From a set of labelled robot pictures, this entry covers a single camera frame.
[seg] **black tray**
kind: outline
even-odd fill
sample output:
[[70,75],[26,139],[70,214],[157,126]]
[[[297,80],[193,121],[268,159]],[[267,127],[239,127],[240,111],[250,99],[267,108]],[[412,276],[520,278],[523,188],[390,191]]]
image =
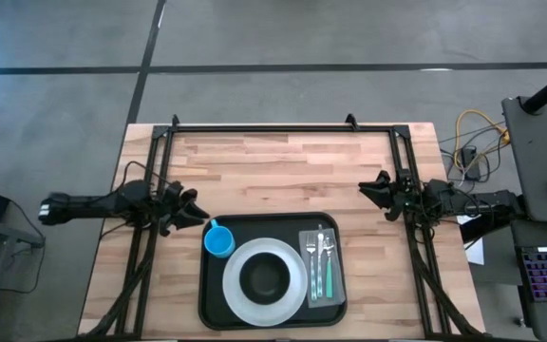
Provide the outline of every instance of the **black tray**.
[[[277,238],[293,247],[299,255],[299,231],[318,229],[318,224],[324,228],[332,228],[337,240],[336,253],[339,256],[341,274],[343,274],[343,259],[341,258],[341,243],[339,228],[332,217],[325,213],[289,213],[263,215],[230,215],[215,218],[218,224],[232,231],[236,248],[255,238]],[[223,295],[222,278],[228,258],[220,259],[211,256],[204,248],[204,236],[210,229],[210,222],[204,227],[201,243],[201,263],[199,270],[199,319],[206,327],[213,330],[263,329],[250,325],[239,319],[227,305]],[[347,301],[341,305],[324,308],[308,308],[307,297],[299,310],[286,322],[268,328],[304,328],[322,327],[336,324],[346,314]]]

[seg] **butcher block tabletop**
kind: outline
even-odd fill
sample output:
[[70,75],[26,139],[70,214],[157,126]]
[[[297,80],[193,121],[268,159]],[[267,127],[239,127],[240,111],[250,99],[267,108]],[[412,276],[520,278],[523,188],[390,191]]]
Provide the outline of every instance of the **butcher block tabletop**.
[[[407,124],[421,180],[445,180],[434,125]],[[114,187],[122,181],[127,163],[146,163],[153,126],[128,126]],[[155,170],[160,170],[160,160],[160,156],[156,158]],[[179,231],[171,227],[170,236],[157,239],[142,338],[423,337],[402,218],[386,221],[384,211],[358,192],[358,182],[374,181],[381,170],[394,173],[389,136],[385,133],[176,133],[167,179],[180,181],[185,189],[197,189],[197,204],[211,218],[322,211],[335,219],[348,309],[345,317],[330,327],[210,330],[198,317],[204,226]],[[143,169],[131,166],[127,181],[142,179],[143,175]],[[108,219],[103,229],[107,231],[121,223],[119,219]],[[92,329],[122,290],[131,238],[132,229],[123,227],[101,240],[79,333]],[[443,288],[468,321],[484,331],[458,226],[443,222],[436,227],[434,246]],[[435,332],[439,332],[434,298],[429,291],[428,294]],[[128,330],[133,327],[137,295],[138,291],[130,302]]]

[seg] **gray floor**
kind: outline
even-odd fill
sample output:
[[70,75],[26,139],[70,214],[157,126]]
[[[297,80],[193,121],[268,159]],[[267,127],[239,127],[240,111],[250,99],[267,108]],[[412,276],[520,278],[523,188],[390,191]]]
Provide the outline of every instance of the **gray floor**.
[[[0,67],[138,66],[156,3],[0,0]],[[547,62],[547,0],[170,0],[153,57],[153,65],[446,62]],[[35,213],[53,190],[105,192],[136,81],[134,74],[0,76],[0,193]],[[138,122],[169,122],[172,114],[187,123],[340,122],[353,113],[361,122],[433,122],[443,139],[464,109],[502,121],[501,99],[545,83],[547,69],[150,75]],[[485,125],[467,117],[462,129]],[[519,192],[509,148],[501,159],[478,190]],[[28,228],[14,213],[9,220]],[[42,230],[39,287],[1,295],[0,341],[77,330],[100,222]],[[9,285],[29,288],[38,260],[18,257]],[[515,289],[476,280],[487,330],[533,338],[512,322],[520,316]]]

